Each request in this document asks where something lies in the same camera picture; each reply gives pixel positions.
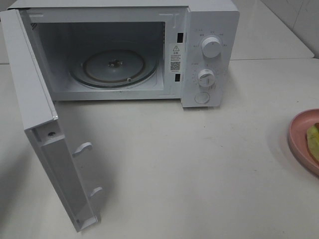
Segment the round door release button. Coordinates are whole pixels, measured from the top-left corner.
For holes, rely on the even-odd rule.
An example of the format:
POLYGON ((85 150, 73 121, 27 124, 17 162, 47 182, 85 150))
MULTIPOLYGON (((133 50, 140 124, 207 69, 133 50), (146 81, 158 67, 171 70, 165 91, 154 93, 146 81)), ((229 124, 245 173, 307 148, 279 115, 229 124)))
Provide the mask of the round door release button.
POLYGON ((210 100, 210 95, 207 92, 200 92, 195 95, 194 100, 198 104, 205 104, 209 102, 210 100))

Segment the white timer knob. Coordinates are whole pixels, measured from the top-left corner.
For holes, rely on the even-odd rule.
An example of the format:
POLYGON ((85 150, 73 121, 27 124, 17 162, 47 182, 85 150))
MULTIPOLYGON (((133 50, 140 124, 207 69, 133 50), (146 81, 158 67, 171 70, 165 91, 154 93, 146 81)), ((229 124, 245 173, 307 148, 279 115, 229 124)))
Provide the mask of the white timer knob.
POLYGON ((197 78, 198 78, 199 86, 204 87, 204 88, 211 87, 216 81, 216 77, 215 77, 213 71, 209 70, 209 69, 201 70, 198 73, 197 78))

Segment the pink round plate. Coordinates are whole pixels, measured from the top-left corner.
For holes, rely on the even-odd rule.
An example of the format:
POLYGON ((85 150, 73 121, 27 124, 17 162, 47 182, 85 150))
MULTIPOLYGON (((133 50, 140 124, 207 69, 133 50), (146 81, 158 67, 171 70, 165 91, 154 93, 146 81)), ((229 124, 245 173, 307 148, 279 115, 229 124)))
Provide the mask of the pink round plate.
POLYGON ((311 155, 307 144, 307 130, 319 122, 319 110, 298 113, 290 122, 288 145, 296 160, 311 174, 319 177, 319 162, 311 155))

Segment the white bread sandwich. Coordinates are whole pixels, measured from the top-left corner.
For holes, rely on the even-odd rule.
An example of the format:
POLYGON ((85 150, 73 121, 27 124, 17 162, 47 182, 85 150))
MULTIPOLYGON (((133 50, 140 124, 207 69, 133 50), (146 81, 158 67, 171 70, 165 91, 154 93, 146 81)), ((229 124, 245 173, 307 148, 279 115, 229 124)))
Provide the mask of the white bread sandwich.
POLYGON ((307 129, 307 145, 310 155, 316 162, 319 161, 319 123, 315 123, 307 129))

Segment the glass microwave turntable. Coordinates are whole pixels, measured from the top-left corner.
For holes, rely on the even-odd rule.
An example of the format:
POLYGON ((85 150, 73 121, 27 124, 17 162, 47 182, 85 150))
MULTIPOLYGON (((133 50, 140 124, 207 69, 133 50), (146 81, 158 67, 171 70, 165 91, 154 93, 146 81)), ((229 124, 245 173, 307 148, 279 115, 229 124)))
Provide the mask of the glass microwave turntable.
POLYGON ((159 64, 155 54, 130 49, 113 49, 76 58, 69 66, 70 75, 94 88, 128 87, 151 77, 159 64))

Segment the white warning label sticker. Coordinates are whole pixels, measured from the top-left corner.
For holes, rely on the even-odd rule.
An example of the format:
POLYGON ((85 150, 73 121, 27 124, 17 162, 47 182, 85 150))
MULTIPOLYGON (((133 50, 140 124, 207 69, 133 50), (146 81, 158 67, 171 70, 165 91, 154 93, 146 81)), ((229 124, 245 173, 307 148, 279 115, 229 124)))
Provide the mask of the white warning label sticker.
POLYGON ((169 46, 169 69, 171 72, 181 72, 183 63, 183 44, 176 43, 169 46))

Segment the white microwave oven body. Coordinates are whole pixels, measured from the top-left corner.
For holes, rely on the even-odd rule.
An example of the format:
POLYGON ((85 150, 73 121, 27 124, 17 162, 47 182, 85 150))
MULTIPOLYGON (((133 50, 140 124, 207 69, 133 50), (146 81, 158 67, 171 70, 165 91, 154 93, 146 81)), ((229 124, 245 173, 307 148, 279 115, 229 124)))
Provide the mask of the white microwave oven body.
POLYGON ((179 99, 184 108, 221 103, 240 16, 230 0, 18 0, 11 9, 26 10, 39 24, 36 45, 48 61, 52 101, 179 99), (221 41, 215 58, 202 53, 209 36, 221 41), (183 44, 181 72, 169 69, 169 46, 176 43, 183 44), (113 49, 155 54, 158 67, 140 83, 112 89, 89 87, 70 75, 76 58, 113 49), (203 69, 216 77, 209 88, 198 84, 203 69), (209 93, 209 102, 195 102, 200 92, 209 93))

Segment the white upper power knob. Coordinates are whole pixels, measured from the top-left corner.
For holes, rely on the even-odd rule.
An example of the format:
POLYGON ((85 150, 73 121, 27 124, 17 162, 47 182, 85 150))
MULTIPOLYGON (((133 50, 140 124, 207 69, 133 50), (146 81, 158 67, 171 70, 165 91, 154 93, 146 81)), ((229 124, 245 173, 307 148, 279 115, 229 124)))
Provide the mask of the white upper power knob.
POLYGON ((221 41, 216 36, 209 36, 203 40, 201 49, 205 57, 215 58, 221 53, 221 41))

